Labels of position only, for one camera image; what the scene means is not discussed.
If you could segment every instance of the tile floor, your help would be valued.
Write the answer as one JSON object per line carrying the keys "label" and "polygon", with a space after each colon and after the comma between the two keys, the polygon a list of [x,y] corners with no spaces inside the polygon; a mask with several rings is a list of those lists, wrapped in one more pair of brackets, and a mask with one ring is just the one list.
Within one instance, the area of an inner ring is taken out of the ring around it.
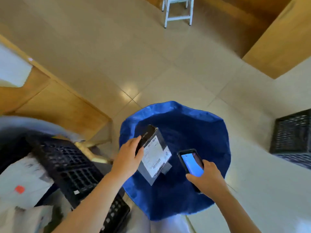
{"label": "tile floor", "polygon": [[[274,119],[311,107],[311,58],[272,80],[237,56],[252,29],[197,2],[191,27],[174,21],[167,29],[164,13],[145,0],[2,4],[1,34],[113,119],[108,155],[122,121],[149,104],[175,100],[212,112],[229,131],[226,181],[262,232],[311,232],[311,171],[267,152]],[[189,219],[197,233],[229,232],[216,206]]]}

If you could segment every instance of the box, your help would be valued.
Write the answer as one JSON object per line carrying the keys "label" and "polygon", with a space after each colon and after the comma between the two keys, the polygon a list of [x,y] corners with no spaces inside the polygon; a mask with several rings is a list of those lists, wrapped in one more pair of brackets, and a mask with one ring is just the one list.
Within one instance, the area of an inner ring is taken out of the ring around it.
{"label": "box", "polygon": [[161,172],[166,174],[172,167],[168,163],[172,154],[160,130],[152,125],[148,125],[146,131],[142,134],[136,154],[141,147],[144,147],[144,157],[139,164],[138,171],[152,185]]}

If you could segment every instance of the barcode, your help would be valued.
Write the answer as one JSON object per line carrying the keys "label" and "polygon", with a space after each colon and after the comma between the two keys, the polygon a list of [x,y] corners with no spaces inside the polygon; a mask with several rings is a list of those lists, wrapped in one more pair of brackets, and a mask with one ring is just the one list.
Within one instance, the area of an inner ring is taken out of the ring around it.
{"label": "barcode", "polygon": [[158,165],[158,163],[160,162],[161,159],[158,159],[157,162],[152,166],[153,169],[156,168],[156,166]]}
{"label": "barcode", "polygon": [[154,138],[150,141],[150,143],[148,144],[148,147],[150,147],[151,144],[152,144],[154,141],[156,141],[156,137],[154,137]]}

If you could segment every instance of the gray fabric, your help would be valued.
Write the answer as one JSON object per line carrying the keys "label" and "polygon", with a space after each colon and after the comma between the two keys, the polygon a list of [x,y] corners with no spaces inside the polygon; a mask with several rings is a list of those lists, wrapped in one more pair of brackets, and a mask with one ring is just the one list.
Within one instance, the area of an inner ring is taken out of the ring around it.
{"label": "gray fabric", "polygon": [[0,145],[8,143],[19,135],[30,131],[41,132],[51,136],[62,135],[72,142],[83,140],[83,137],[79,134],[43,120],[19,116],[0,116]]}

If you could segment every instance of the phone screen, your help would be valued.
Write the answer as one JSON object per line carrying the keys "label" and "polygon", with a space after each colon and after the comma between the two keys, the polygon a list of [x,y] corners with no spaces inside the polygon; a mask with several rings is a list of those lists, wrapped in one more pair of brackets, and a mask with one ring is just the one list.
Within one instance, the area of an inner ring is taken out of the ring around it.
{"label": "phone screen", "polygon": [[192,175],[201,176],[203,174],[204,166],[196,153],[183,154],[181,157]]}

